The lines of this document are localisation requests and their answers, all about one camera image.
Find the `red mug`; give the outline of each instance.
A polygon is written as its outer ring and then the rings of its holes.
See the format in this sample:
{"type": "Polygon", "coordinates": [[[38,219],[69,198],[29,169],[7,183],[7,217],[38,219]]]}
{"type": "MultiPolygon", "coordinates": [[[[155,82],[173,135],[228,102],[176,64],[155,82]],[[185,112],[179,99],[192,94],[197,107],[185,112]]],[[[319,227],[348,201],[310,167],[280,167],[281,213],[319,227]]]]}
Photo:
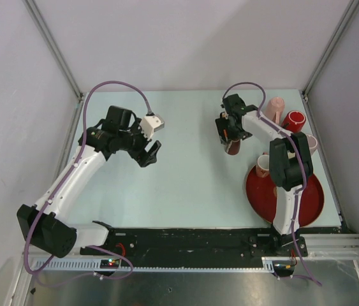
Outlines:
{"type": "Polygon", "coordinates": [[[299,112],[298,110],[292,110],[284,118],[281,127],[293,133],[297,133],[301,132],[301,129],[306,121],[307,117],[302,112],[299,112]]]}

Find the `light blue tabletop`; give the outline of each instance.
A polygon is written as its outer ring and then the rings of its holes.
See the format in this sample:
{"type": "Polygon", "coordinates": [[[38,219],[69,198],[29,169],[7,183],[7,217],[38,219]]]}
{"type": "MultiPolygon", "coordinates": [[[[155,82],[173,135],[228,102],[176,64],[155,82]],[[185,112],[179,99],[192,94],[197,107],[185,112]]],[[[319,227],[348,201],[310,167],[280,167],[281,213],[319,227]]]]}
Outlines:
{"type": "MultiPolygon", "coordinates": [[[[248,104],[262,99],[256,90],[232,91],[248,104]]],[[[146,92],[154,113],[165,120],[155,134],[162,147],[158,161],[140,168],[127,152],[111,156],[82,191],[69,222],[103,221],[114,227],[140,228],[259,228],[269,224],[251,208],[245,177],[268,145],[251,137],[236,156],[225,153],[215,119],[222,111],[223,91],[146,92]]],[[[305,112],[297,90],[268,90],[267,100],[284,98],[290,110],[305,112]]],[[[104,118],[110,105],[131,109],[143,117],[146,107],[136,92],[99,92],[90,100],[88,126],[104,118]]],[[[308,122],[304,133],[311,133],[308,122]]],[[[71,155],[82,134],[80,118],[71,155]]],[[[325,194],[321,215],[310,226],[340,226],[318,152],[312,156],[314,174],[325,194]]]]}

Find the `wall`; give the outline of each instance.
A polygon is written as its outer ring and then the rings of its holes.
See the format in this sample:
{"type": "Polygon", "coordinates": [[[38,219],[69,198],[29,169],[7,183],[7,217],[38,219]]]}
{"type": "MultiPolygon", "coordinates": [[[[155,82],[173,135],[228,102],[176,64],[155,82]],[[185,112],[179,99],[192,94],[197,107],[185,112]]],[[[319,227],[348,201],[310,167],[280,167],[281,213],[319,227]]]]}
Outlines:
{"type": "Polygon", "coordinates": [[[303,89],[349,0],[36,2],[82,90],[158,91],[303,89]]]}
{"type": "Polygon", "coordinates": [[[344,216],[359,231],[359,13],[309,95],[344,216]]]}
{"type": "Polygon", "coordinates": [[[0,305],[23,238],[16,211],[50,185],[76,100],[19,0],[0,0],[0,305]]]}

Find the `purple cable loop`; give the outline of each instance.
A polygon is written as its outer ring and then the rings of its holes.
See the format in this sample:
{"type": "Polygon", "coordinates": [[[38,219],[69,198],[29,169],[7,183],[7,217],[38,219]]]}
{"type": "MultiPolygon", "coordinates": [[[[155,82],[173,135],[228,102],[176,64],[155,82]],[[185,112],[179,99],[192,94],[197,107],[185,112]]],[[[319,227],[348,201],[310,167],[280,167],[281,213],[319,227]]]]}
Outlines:
{"type": "Polygon", "coordinates": [[[295,220],[297,218],[297,213],[298,213],[298,193],[300,191],[304,191],[304,189],[307,187],[307,176],[305,175],[305,170],[304,170],[304,165],[302,164],[302,160],[301,160],[301,155],[298,152],[297,146],[295,145],[293,139],[286,134],[285,132],[281,131],[281,129],[279,128],[279,126],[277,126],[276,124],[274,124],[272,121],[268,120],[264,115],[261,115],[261,109],[263,108],[263,105],[266,101],[266,94],[265,94],[265,90],[262,86],[253,83],[253,82],[240,82],[240,83],[236,83],[232,86],[230,86],[225,92],[224,95],[222,97],[222,99],[224,99],[226,97],[226,94],[230,91],[230,89],[238,86],[238,85],[253,85],[258,87],[261,92],[263,93],[263,100],[261,101],[258,109],[257,109],[257,118],[259,118],[259,120],[263,121],[265,124],[267,124],[268,126],[270,126],[272,129],[274,129],[277,133],[279,133],[280,135],[282,135],[283,137],[286,137],[288,139],[288,141],[290,142],[290,144],[292,145],[294,152],[295,152],[295,156],[298,160],[298,165],[300,167],[301,170],[301,174],[302,174],[302,187],[298,190],[296,190],[294,192],[294,212],[293,212],[293,218],[291,219],[291,235],[293,237],[293,242],[294,242],[294,247],[297,250],[297,254],[298,257],[300,258],[300,261],[305,269],[305,271],[308,273],[309,276],[306,275],[294,275],[293,278],[297,278],[297,279],[310,279],[313,282],[315,282],[318,286],[322,286],[322,283],[320,283],[320,281],[318,281],[315,276],[312,274],[312,272],[309,270],[307,264],[305,263],[301,252],[300,252],[300,248],[298,247],[297,244],[297,239],[295,238],[295,232],[294,232],[294,224],[295,224],[295,220]]]}
{"type": "MultiPolygon", "coordinates": [[[[126,87],[129,87],[133,90],[135,90],[136,92],[138,92],[141,97],[144,99],[145,101],[145,105],[147,106],[147,114],[150,115],[152,114],[152,110],[151,110],[151,107],[149,105],[149,102],[148,102],[148,99],[147,97],[145,97],[145,94],[138,88],[136,88],[135,86],[131,85],[131,84],[128,84],[128,83],[125,83],[125,82],[120,82],[120,81],[106,81],[106,82],[103,82],[103,83],[100,83],[98,84],[97,86],[95,86],[93,89],[91,89],[91,91],[89,92],[89,94],[87,95],[87,99],[85,100],[85,103],[84,103],[84,107],[83,107],[83,140],[82,140],[82,146],[80,148],[80,151],[78,152],[77,156],[76,156],[76,159],[75,159],[75,162],[78,163],[78,161],[80,160],[80,158],[82,157],[82,154],[83,154],[83,151],[84,151],[84,148],[85,148],[85,143],[87,141],[87,120],[86,120],[86,117],[87,117],[87,105],[89,104],[89,100],[92,96],[92,94],[97,90],[99,89],[100,87],[104,86],[104,85],[108,85],[108,84],[119,84],[119,85],[123,85],[123,86],[126,86],[126,87]]],[[[38,224],[40,218],[42,217],[43,215],[43,212],[45,211],[45,209],[50,205],[50,203],[52,202],[54,196],[56,195],[56,193],[60,190],[60,188],[62,187],[62,185],[65,183],[65,181],[68,179],[68,177],[71,175],[71,173],[73,172],[73,170],[75,169],[75,166],[74,164],[71,165],[70,169],[66,172],[66,174],[64,175],[64,177],[60,180],[60,182],[56,185],[56,187],[54,188],[54,190],[52,191],[52,193],[50,193],[50,196],[48,197],[47,201],[43,204],[42,208],[39,210],[38,214],[36,215],[36,217],[34,218],[34,221],[32,222],[32,225],[31,225],[31,228],[29,229],[29,232],[27,234],[27,237],[26,237],[26,241],[25,241],[25,247],[24,247],[24,267],[25,267],[25,270],[27,273],[33,275],[36,277],[36,281],[42,285],[42,286],[45,286],[45,287],[57,287],[57,286],[61,286],[62,284],[65,284],[69,281],[72,281],[73,279],[77,279],[77,278],[80,278],[82,276],[86,276],[86,275],[91,275],[91,273],[85,273],[85,274],[81,274],[81,275],[78,275],[78,277],[74,277],[70,280],[67,280],[66,282],[62,282],[60,284],[56,284],[56,285],[46,285],[46,284],[43,284],[40,282],[39,278],[37,277],[38,274],[51,262],[51,260],[54,258],[53,255],[51,255],[47,260],[46,262],[37,270],[32,270],[31,267],[29,266],[29,246],[31,244],[31,240],[32,240],[32,235],[33,235],[33,232],[35,231],[36,229],[36,225],[38,224]]],[[[131,267],[131,270],[129,273],[127,273],[126,275],[123,275],[121,277],[105,277],[107,279],[121,279],[121,278],[125,278],[127,276],[129,276],[132,272],[133,272],[133,264],[128,260],[126,259],[125,257],[123,256],[120,256],[116,253],[113,253],[113,252],[110,252],[108,250],[104,250],[100,247],[96,247],[95,245],[91,245],[91,246],[88,246],[90,247],[91,249],[96,249],[98,251],[101,251],[101,252],[104,252],[104,253],[107,253],[107,254],[111,254],[113,256],[116,256],[118,258],[121,258],[122,260],[124,260],[126,263],[128,263],[128,265],[131,267]]]]}

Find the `purple cable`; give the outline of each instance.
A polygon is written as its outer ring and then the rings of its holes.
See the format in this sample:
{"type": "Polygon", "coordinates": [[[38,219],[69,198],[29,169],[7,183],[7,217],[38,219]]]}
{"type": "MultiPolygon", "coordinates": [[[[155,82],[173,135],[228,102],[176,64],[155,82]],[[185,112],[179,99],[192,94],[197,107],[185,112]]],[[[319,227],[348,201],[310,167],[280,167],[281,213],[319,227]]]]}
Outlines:
{"type": "MultiPolygon", "coordinates": [[[[145,104],[147,106],[147,113],[151,114],[152,110],[151,107],[149,105],[148,99],[147,97],[145,97],[145,95],[143,94],[143,92],[136,88],[135,86],[132,86],[131,84],[125,83],[125,82],[120,82],[120,81],[106,81],[103,83],[98,84],[97,86],[95,86],[93,89],[91,89],[90,93],[87,95],[87,99],[85,100],[84,103],[84,107],[83,107],[83,141],[82,141],[82,146],[80,148],[80,151],[78,152],[77,156],[76,156],[76,163],[80,160],[80,158],[82,157],[83,151],[84,151],[84,147],[85,147],[85,143],[87,140],[87,123],[86,123],[86,113],[87,113],[87,105],[89,104],[89,100],[92,96],[92,94],[94,93],[94,91],[96,91],[97,89],[99,89],[100,87],[104,86],[104,85],[108,85],[108,84],[119,84],[119,85],[124,85],[126,87],[129,87],[131,89],[134,89],[136,92],[138,92],[141,97],[144,99],[145,104]]],[[[52,200],[54,198],[54,196],[56,195],[56,193],[60,190],[60,188],[63,186],[64,182],[68,179],[68,177],[70,176],[71,172],[73,172],[73,170],[75,169],[74,165],[70,167],[70,169],[66,172],[66,174],[64,175],[64,177],[60,180],[60,182],[56,185],[56,187],[54,188],[54,190],[52,191],[52,193],[50,194],[50,196],[48,197],[47,201],[45,202],[45,204],[43,204],[42,208],[39,210],[38,214],[36,215],[36,217],[34,218],[31,228],[29,229],[29,232],[26,236],[26,242],[25,242],[25,247],[24,247],[24,267],[27,273],[32,274],[37,276],[49,263],[50,261],[54,258],[53,255],[51,255],[51,257],[49,257],[46,262],[37,270],[32,270],[31,267],[29,266],[29,246],[31,244],[31,240],[32,240],[32,235],[36,229],[36,225],[38,224],[40,218],[43,215],[43,212],[45,211],[45,209],[49,206],[49,201],[52,200]]],[[[100,249],[99,251],[102,252],[106,252],[108,253],[107,250],[104,249],[100,249]]],[[[123,260],[127,261],[129,264],[131,264],[128,259],[126,258],[122,258],[123,260]]]]}
{"type": "Polygon", "coordinates": [[[126,277],[129,277],[133,272],[134,272],[134,266],[132,264],[132,262],[130,262],[130,260],[128,260],[127,258],[125,258],[124,256],[121,256],[121,255],[118,255],[114,252],[110,252],[108,250],[105,250],[105,249],[102,249],[100,247],[96,247],[95,245],[88,245],[87,247],[91,248],[91,249],[94,249],[94,250],[97,250],[97,251],[101,251],[101,252],[104,252],[104,253],[107,253],[109,255],[112,255],[114,257],[117,257],[117,258],[120,258],[122,260],[124,260],[130,267],[130,270],[127,274],[124,274],[124,275],[121,275],[121,276],[106,276],[106,275],[102,275],[102,274],[97,274],[97,273],[93,273],[93,272],[87,272],[87,273],[82,273],[82,274],[79,274],[79,275],[76,275],[68,280],[65,280],[64,282],[59,282],[57,284],[51,284],[51,285],[48,285],[48,284],[44,284],[42,283],[40,280],[39,280],[39,276],[36,275],[36,282],[43,286],[43,287],[47,287],[47,288],[56,288],[56,287],[60,287],[60,286],[63,286],[75,279],[79,279],[81,277],[85,277],[85,276],[97,276],[99,278],[103,278],[103,279],[125,279],[126,277]]]}
{"type": "MultiPolygon", "coordinates": [[[[297,146],[295,145],[293,139],[287,133],[285,133],[284,131],[281,131],[281,128],[279,126],[274,124],[272,121],[268,120],[266,117],[261,116],[261,114],[260,114],[261,109],[263,108],[264,102],[266,100],[266,94],[265,94],[264,88],[262,86],[256,84],[256,83],[252,83],[252,82],[236,83],[236,84],[234,84],[234,85],[232,85],[232,86],[230,86],[228,88],[228,90],[224,93],[222,99],[224,99],[224,97],[226,96],[226,94],[229,92],[230,89],[234,88],[235,86],[242,85],[242,84],[249,84],[249,85],[257,86],[262,91],[262,93],[263,93],[263,101],[260,103],[260,105],[259,105],[259,107],[257,109],[257,117],[261,121],[263,121],[265,124],[270,126],[272,129],[274,129],[276,132],[278,132],[280,135],[283,135],[284,137],[286,137],[288,139],[288,141],[290,142],[290,144],[292,145],[292,147],[294,149],[294,152],[295,152],[295,155],[296,155],[297,160],[298,160],[298,165],[300,167],[301,174],[302,174],[302,187],[298,191],[304,191],[304,189],[307,187],[307,177],[305,175],[304,165],[302,164],[301,155],[298,152],[297,146]]],[[[310,279],[313,282],[315,282],[318,286],[321,287],[322,283],[320,283],[320,281],[318,281],[315,278],[315,276],[309,270],[308,266],[305,264],[305,261],[304,261],[302,255],[301,255],[300,248],[298,247],[298,244],[297,244],[297,241],[296,241],[296,238],[295,238],[294,223],[295,223],[295,219],[297,218],[297,213],[298,213],[298,194],[295,194],[295,196],[294,196],[294,212],[293,212],[293,218],[291,220],[291,235],[293,237],[293,242],[294,242],[295,249],[297,250],[298,257],[300,258],[302,266],[304,267],[305,271],[307,271],[309,277],[306,276],[306,275],[295,275],[294,277],[301,278],[301,279],[310,279]]]]}

